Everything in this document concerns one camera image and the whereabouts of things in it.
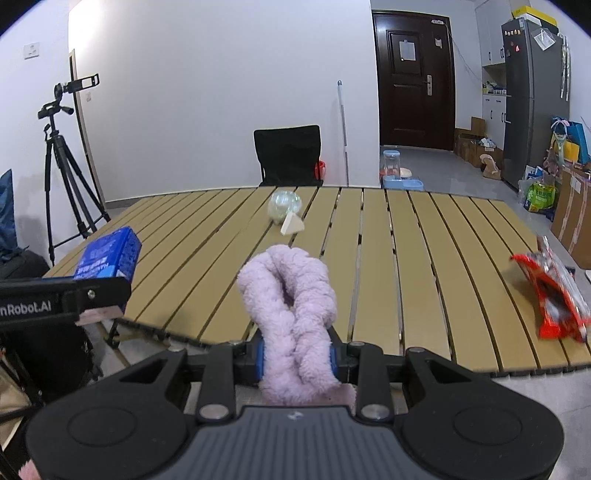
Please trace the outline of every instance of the red plastic wrapper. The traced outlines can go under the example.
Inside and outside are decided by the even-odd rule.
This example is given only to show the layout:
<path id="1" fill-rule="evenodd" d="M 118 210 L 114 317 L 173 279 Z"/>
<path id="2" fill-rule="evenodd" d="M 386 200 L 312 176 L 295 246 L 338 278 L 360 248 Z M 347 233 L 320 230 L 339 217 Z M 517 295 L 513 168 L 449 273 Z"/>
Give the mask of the red plastic wrapper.
<path id="1" fill-rule="evenodd" d="M 534 286 L 540 301 L 542 325 L 540 338 L 572 337 L 587 341 L 591 310 L 568 269 L 548 246 L 548 239 L 538 237 L 539 252 L 517 254 L 515 260 Z"/>

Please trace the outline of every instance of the wall outlet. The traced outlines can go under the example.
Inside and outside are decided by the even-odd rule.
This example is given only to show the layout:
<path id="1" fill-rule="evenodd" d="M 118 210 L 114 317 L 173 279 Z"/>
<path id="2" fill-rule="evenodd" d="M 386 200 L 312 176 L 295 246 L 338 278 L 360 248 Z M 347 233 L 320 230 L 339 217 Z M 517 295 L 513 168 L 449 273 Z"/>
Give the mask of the wall outlet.
<path id="1" fill-rule="evenodd" d="M 24 57 L 26 59 L 32 59 L 34 57 L 39 56 L 39 42 L 36 43 L 29 43 L 29 45 L 25 45 L 23 48 Z"/>

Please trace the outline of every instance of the white triangular object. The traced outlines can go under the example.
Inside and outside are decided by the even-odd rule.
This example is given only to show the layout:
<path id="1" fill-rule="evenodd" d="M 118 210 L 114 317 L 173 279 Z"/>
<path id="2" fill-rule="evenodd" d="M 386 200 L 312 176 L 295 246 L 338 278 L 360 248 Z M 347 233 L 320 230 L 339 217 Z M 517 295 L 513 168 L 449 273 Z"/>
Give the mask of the white triangular object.
<path id="1" fill-rule="evenodd" d="M 304 222 L 295 213 L 290 212 L 285 217 L 283 225 L 281 225 L 282 235 L 292 235 L 297 232 L 301 232 L 304 229 Z"/>

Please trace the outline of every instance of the refrigerator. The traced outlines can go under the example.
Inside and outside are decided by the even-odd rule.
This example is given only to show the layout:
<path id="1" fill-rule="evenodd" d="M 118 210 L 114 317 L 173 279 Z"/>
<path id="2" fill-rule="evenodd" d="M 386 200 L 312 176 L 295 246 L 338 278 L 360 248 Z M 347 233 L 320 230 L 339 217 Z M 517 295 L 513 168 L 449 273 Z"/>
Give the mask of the refrigerator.
<path id="1" fill-rule="evenodd" d="M 566 91 L 560 97 L 563 72 L 562 38 L 546 50 L 535 36 L 541 27 L 516 18 L 502 27 L 505 47 L 507 103 L 503 179 L 518 188 L 525 166 L 541 166 L 550 147 L 552 117 L 569 118 Z"/>

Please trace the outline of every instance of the black bag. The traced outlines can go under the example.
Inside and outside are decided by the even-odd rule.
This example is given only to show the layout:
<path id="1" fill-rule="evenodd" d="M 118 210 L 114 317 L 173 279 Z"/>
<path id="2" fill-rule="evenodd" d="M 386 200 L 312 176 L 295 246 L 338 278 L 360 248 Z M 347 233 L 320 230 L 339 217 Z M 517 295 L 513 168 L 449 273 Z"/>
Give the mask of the black bag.
<path id="1" fill-rule="evenodd" d="M 0 266 L 0 278 L 36 278 L 48 270 L 43 257 L 25 250 Z M 47 402 L 83 387 L 98 375 L 92 343 L 82 327 L 29 327 L 5 336 L 6 347 L 18 354 Z"/>

